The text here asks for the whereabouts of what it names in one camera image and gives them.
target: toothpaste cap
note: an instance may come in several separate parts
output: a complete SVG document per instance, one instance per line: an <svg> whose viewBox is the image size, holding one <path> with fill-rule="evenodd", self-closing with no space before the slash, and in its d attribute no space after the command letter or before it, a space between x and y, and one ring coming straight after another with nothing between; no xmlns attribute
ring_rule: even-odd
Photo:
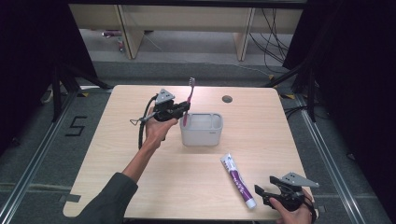
<svg viewBox="0 0 396 224"><path fill-rule="evenodd" d="M246 201L246 204L247 204L247 207L248 207L249 209L252 209L252 208L256 207L256 202L254 201L253 198L247 200L247 201Z"/></svg>

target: white plastic container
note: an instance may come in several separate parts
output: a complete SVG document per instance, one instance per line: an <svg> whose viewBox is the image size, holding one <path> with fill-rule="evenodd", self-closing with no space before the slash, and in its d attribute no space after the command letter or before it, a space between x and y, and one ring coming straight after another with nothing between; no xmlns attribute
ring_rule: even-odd
<svg viewBox="0 0 396 224"><path fill-rule="evenodd" d="M223 127L222 116L218 113L189 113L186 126L179 121L181 138L186 147L213 147L219 144Z"/></svg>

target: gray floor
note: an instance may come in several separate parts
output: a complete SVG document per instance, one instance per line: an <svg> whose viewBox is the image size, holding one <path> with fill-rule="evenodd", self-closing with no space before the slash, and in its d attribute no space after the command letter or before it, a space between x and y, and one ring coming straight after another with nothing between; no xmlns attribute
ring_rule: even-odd
<svg viewBox="0 0 396 224"><path fill-rule="evenodd" d="M235 69L245 71L245 80L240 82L244 86L260 86L261 83L258 82L261 79L263 84L268 81L269 75L280 75L268 70L263 66L265 63L271 70L285 71L279 67L281 63L268 56L264 57L262 51L251 40L248 43L246 59L243 62L238 62L231 34L149 32L146 33L137 57L134 60L129 60L119 50L120 40L117 37L105 38L102 36L102 32L81 30L99 78L112 82L110 84L129 84L135 81L133 76L138 75L134 75L132 69L128 68L133 67L136 63L153 63L150 67L151 70L146 70L148 74L161 73L161 69L169 69L174 71L175 77L182 76L183 72L188 73L188 69L193 69L194 66L204 67L207 68L210 76L219 76L217 79L212 78L205 82L206 85L212 86L227 86L230 83L237 85L237 80L233 82L226 80L227 71L231 74ZM286 45L289 44L291 35L281 35L280 37ZM272 51L275 54L279 53L275 47L272 47ZM143 78L139 80L141 81L139 83L142 84L155 82ZM159 81L163 85L167 82L176 83L175 80L168 80L166 77ZM290 93L291 82L292 80L288 80L280 84L277 87L279 93ZM40 167L18 209L13 214L11 223L67 223L69 221L62 212L64 196L73 186L79 164L82 163L109 95L108 92L99 91L90 93L89 97L77 97L74 100L59 132L56 133L59 137L53 140L44 160L40 162ZM298 104L296 100L292 99L283 98L280 100L284 108L295 107ZM41 139L44 138L51 125L51 114L51 102L39 107L20 136L21 144L11 146L0 158L1 204L7 200L36 149L40 147ZM347 147L332 121L327 119L325 109L317 107L316 114L316 125L324 137L326 147L330 150L342 180L347 189L351 191L365 223L391 223L360 168L354 161L346 157ZM65 136L68 133L76 131L69 128L76 116L87 117L78 120L81 125L86 125L84 132L80 137L67 138ZM289 118L289 126L307 177L320 184L319 189L313 189L319 210L318 223L357 223L351 218L342 197L340 197L340 191L334 184L327 164L307 128L304 113L298 112L292 115Z"/></svg>

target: human arm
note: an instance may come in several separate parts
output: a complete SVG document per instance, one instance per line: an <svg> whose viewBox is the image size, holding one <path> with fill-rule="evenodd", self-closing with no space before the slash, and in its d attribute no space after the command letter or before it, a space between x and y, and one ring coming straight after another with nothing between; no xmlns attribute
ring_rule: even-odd
<svg viewBox="0 0 396 224"><path fill-rule="evenodd" d="M312 203L312 196L303 189L305 202ZM311 224L312 214L309 208L303 203L297 210L290 212L282 203L275 198L270 198L271 205L279 212L282 218L276 221L277 224Z"/></svg>
<svg viewBox="0 0 396 224"><path fill-rule="evenodd" d="M159 122L149 119L146 123L146 140L122 173L115 173L103 190L73 219L73 223L121 223L125 210L137 191L137 181L143 174L151 156L160 147L176 119Z"/></svg>

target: wooden table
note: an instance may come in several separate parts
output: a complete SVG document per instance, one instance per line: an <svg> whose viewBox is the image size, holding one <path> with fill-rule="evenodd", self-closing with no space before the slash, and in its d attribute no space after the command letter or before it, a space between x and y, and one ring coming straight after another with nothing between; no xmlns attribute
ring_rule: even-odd
<svg viewBox="0 0 396 224"><path fill-rule="evenodd" d="M187 100L187 86L117 86L114 88L96 133L79 170L64 214L77 216L114 173L120 172L137 151L138 126L130 119L143 115L153 95L165 88ZM222 102L229 95L231 103ZM191 113L217 112L224 125L216 147L185 147L179 126L173 127L138 182L125 217L158 219L265 220L276 219L276 210L262 204L254 185L279 193L269 175L290 171L304 174L282 105L274 89L195 87ZM230 152L256 200L249 210L220 162Z"/></svg>

